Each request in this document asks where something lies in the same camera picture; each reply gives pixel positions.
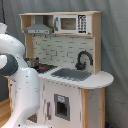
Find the toy kitchen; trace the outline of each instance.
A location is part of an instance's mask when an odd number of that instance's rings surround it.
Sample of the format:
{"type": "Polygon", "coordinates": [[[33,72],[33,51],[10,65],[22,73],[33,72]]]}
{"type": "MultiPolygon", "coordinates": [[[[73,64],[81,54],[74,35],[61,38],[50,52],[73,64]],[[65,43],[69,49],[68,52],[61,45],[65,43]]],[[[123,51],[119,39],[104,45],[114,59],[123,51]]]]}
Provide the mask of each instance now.
{"type": "MultiPolygon", "coordinates": [[[[101,12],[20,14],[26,58],[38,57],[40,109],[27,123],[54,128],[104,128],[105,87],[114,78],[101,71],[101,12]]],[[[10,81],[12,109],[15,83],[10,81]]]]}

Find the wooden frame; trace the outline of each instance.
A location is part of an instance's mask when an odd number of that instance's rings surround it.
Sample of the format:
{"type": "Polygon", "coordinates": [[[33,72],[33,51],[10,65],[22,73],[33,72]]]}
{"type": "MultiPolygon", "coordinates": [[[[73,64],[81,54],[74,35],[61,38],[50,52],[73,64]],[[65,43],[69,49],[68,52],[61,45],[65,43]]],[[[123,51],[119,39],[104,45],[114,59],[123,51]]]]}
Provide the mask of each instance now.
{"type": "MultiPolygon", "coordinates": [[[[93,38],[94,41],[94,74],[101,71],[101,11],[85,11],[85,12],[55,12],[55,13],[26,13],[20,14],[21,18],[21,30],[24,33],[24,29],[31,26],[31,16],[33,15],[75,15],[85,14],[92,16],[92,33],[86,34],[61,34],[56,35],[74,35],[74,36],[86,36],[93,38]]],[[[32,34],[25,34],[25,46],[26,57],[33,57],[33,43],[32,34]]],[[[82,115],[83,115],[83,128],[89,128],[88,123],[88,90],[81,89],[82,93],[82,115]]],[[[105,127],[105,88],[100,89],[100,128],[105,127]]]]}

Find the faucet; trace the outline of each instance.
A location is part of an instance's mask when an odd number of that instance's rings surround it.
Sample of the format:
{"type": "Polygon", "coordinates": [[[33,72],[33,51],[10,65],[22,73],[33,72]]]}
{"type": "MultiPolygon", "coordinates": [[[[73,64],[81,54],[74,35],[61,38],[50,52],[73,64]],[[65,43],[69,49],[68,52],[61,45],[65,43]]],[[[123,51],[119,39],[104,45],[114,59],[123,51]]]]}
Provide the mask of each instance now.
{"type": "Polygon", "coordinates": [[[81,56],[82,56],[83,54],[86,54],[86,55],[88,56],[88,58],[89,58],[89,60],[90,60],[90,65],[93,65],[92,56],[91,56],[88,52],[86,52],[86,51],[81,51],[81,52],[78,54],[78,63],[77,63],[76,66],[75,66],[75,67],[77,68],[77,70],[83,70],[83,69],[85,69],[86,62],[84,62],[84,64],[82,64],[82,63],[80,62],[80,58],[81,58],[81,56]]]}

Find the wall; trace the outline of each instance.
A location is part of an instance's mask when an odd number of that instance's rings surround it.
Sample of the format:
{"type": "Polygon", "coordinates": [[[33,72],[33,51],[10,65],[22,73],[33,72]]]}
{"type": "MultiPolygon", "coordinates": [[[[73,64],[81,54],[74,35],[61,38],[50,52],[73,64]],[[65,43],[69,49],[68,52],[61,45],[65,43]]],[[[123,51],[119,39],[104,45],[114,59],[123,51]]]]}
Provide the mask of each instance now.
{"type": "Polygon", "coordinates": [[[114,83],[106,88],[106,115],[114,128],[128,127],[128,0],[4,0],[11,34],[24,42],[19,13],[102,11],[102,70],[114,83]]]}
{"type": "MultiPolygon", "coordinates": [[[[2,3],[0,1],[0,22],[3,23],[2,3]]],[[[8,98],[8,82],[3,76],[0,76],[0,102],[8,98]]]]}

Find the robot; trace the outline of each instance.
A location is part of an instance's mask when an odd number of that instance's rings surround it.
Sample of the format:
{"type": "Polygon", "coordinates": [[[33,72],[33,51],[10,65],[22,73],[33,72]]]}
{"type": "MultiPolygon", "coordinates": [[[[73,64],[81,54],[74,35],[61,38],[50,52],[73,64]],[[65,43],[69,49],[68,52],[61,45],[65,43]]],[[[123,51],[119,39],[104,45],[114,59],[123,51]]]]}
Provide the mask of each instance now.
{"type": "Polygon", "coordinates": [[[40,107],[38,73],[23,59],[24,45],[5,34],[6,25],[0,23],[0,74],[16,82],[16,101],[13,113],[2,128],[53,128],[50,125],[27,125],[28,117],[40,107]]]}

